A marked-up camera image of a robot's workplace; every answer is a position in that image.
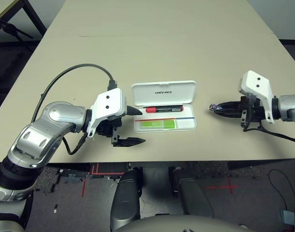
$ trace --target marker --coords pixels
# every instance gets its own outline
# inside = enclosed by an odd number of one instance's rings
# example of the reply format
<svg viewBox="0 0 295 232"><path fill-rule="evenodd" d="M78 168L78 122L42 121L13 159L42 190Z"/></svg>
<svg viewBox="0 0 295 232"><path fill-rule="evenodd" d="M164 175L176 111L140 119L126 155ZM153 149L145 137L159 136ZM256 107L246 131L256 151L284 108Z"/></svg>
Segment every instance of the marker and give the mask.
<svg viewBox="0 0 295 232"><path fill-rule="evenodd" d="M168 106L153 106L145 109L147 113L165 113L165 112L180 112L183 111L182 105L168 105Z"/></svg>

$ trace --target unitree logo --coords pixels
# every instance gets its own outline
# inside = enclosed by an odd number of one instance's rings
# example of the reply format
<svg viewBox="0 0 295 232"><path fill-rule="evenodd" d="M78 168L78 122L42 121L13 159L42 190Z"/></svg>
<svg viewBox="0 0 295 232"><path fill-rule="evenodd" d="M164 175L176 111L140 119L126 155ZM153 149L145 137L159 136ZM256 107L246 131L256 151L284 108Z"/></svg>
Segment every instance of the unitree logo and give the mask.
<svg viewBox="0 0 295 232"><path fill-rule="evenodd" d="M165 94L165 93L172 93L172 91L158 91L155 94Z"/></svg>

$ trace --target red tape cross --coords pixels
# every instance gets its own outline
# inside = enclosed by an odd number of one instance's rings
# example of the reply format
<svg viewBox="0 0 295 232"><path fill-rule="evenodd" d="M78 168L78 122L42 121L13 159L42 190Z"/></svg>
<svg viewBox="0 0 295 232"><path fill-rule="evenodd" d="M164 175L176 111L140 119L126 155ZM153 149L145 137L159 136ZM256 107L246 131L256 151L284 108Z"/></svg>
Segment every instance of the red tape cross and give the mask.
<svg viewBox="0 0 295 232"><path fill-rule="evenodd" d="M227 180L228 180L228 183L229 185L225 185L225 186L206 186L205 188L206 189L230 189L230 194L233 195L233 189L237 189L239 188L238 185L231 185L231 180L230 180L230 177L227 176Z"/></svg>

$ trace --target black cable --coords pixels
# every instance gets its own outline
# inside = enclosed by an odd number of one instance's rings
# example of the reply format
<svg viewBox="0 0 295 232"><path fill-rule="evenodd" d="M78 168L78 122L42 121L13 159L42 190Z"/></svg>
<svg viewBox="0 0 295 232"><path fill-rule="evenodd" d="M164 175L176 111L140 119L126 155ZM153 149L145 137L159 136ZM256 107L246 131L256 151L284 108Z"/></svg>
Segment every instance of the black cable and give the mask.
<svg viewBox="0 0 295 232"><path fill-rule="evenodd" d="M39 100L39 102L38 102L38 105L37 105L37 107L36 107L36 109L35 109L35 111L34 111L34 113L33 113L32 119L31 119L31 122L32 122L32 123L36 120L36 117L37 117L37 114L38 114L38 112L39 112L39 109L40 109L40 107L41 107L41 105L42 105L42 103L43 103L43 101L44 101L44 99L45 99L47 93L48 93L48 92L50 91L50 89L52 88L52 86L53 86L53 85L59 80L59 78L61 78L63 75L65 75L66 73L70 72L71 70L74 70L74 69L77 69L77 68L80 68L80 67L95 67L95 68L98 68L98 69L104 71L104 72L109 76L109 78L110 78L110 80L109 80L108 90L111 90L111 89L114 89L114 88L117 87L117 84L116 84L116 82L114 81L112 75L111 75L111 74L110 74L105 68L103 68L103 67L101 67L101 66L99 66L99 65L97 65L97 64L78 64L78 65L72 66L72 67L66 69L65 71L61 72L57 77L55 77L54 80L51 81L51 83L50 83L50 84L48 85L48 87L45 89L44 93L41 94L40 100ZM67 140L66 140L65 137L62 138L62 141L64 142L64 144L65 144L65 146L66 146L66 149L67 149L68 154L69 154L69 155L73 155L75 152L77 152L77 151L80 149L80 147L81 147L81 146L83 145L83 143L85 142L86 138L87 138L87 133L85 132L85 133L83 134L83 136L81 137L81 139L79 140L78 145L76 146L76 148L75 148L73 151L70 150L70 147L69 147L68 142L67 142Z"/></svg>
<svg viewBox="0 0 295 232"><path fill-rule="evenodd" d="M290 140L292 142L295 142L295 138L291 138L289 136L286 136L284 134L279 134L279 133L274 133L274 132L270 132L268 131L267 129L265 129L262 125L262 121L259 121L259 126L258 128L251 128L251 129L245 129L244 128L244 132L248 132L248 131L261 131L261 132L264 132L264 133L267 133L267 134L270 134L270 135L274 135L276 137L280 137L280 138L283 138L283 139L287 139L287 140Z"/></svg>
<svg viewBox="0 0 295 232"><path fill-rule="evenodd" d="M85 143L86 138L87 138L87 132L85 132L84 135L81 137L81 139L79 140L77 146L75 147L75 149L73 151L70 150L69 144L68 144L65 137L62 137L62 141L65 144L65 147L66 147L66 150L67 150L68 154L73 155L81 148L83 143Z"/></svg>
<svg viewBox="0 0 295 232"><path fill-rule="evenodd" d="M284 206L285 206L285 210L288 210L287 203L286 203L286 200L285 200L284 196L283 196L283 195L281 194L281 192L280 192L280 191L279 191L279 190L273 185L273 183L272 183L272 181L271 181L270 174L271 174L271 172L273 172L273 171L280 172L281 174L284 175L284 177L287 179L287 181L288 181L288 183L289 183L289 185L290 185L290 188L291 188L291 190L292 190L292 193L294 194L294 197L295 197L295 192L294 192L294 190L293 190L292 184L291 184L289 178L287 177L287 175L286 175L285 173L283 173L281 170L278 170L278 169L272 169L272 170L270 170L270 171L268 172L268 181L270 182L270 184L272 185L272 187L273 187L273 188L279 193L279 195L281 196L281 198L282 198L282 200L283 200L283 203L284 203Z"/></svg>
<svg viewBox="0 0 295 232"><path fill-rule="evenodd" d="M42 103L43 103L43 101L44 101L47 93L50 91L51 87L55 84L55 82L58 81L59 78L61 78L66 73L68 73L68 72L70 72L70 71L72 71L74 69L80 68L80 67L95 67L95 68L98 68L98 69L104 71L109 76L111 82L115 82L114 79L113 79L113 77L112 77L112 75L105 68L103 68L103 67L101 67L101 66L99 66L97 64L78 64L78 65L72 66L72 67L66 69L65 71L61 72L57 77L55 77L54 80L51 81L51 83L45 89L44 93L41 94L41 97L40 97L40 100L38 102L38 105L37 105L37 107L35 109L35 112L33 113L31 122L34 122L36 120L36 117L37 117L37 114L39 112L39 109L40 109L40 107L41 107L41 105L42 105Z"/></svg>

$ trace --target floor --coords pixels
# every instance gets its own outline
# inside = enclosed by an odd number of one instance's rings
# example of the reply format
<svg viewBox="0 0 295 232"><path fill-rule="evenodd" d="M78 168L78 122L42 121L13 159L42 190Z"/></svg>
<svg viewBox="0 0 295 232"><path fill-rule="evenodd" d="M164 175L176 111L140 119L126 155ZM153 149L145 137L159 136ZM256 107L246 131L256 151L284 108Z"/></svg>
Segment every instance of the floor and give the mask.
<svg viewBox="0 0 295 232"><path fill-rule="evenodd" d="M295 59L295 45L285 47ZM23 47L0 48L0 105L30 55ZM142 218L163 213L183 213L178 199L174 198L170 191L168 166L171 166L171 163L149 162L131 165L143 166L145 185L140 198ZM235 171L228 171L224 161L187 162L181 165L198 178L216 218L237 225L245 224L257 232L292 231L291 227L285 226L280 220L280 209L284 208L284 202L269 183L268 172L272 169L283 171L295 191L295 160ZM40 180L42 185L52 180L49 169L47 170ZM285 177L278 172L272 172L270 177L283 194L288 210L295 211L295 198ZM69 181L62 177L54 186L53 193L44 193L48 191L39 187L39 191L34 194L34 205L26 230L109 231L110 208L117 181L107 177Z"/></svg>
<svg viewBox="0 0 295 232"><path fill-rule="evenodd" d="M141 218L155 214L183 214L178 199L171 193L167 166L149 163L143 168ZM284 202L268 181L268 172L272 169L283 171L295 191L295 159L265 164L260 167L260 175L202 176L198 182L211 203L215 218L236 225L244 224L257 232L292 231L292 227L285 226L280 220ZM270 178L284 196L288 210L295 212L295 198L288 181L278 172L272 172ZM62 177L53 193L35 192L26 231L109 231L116 186L117 181L107 176L68 183Z"/></svg>

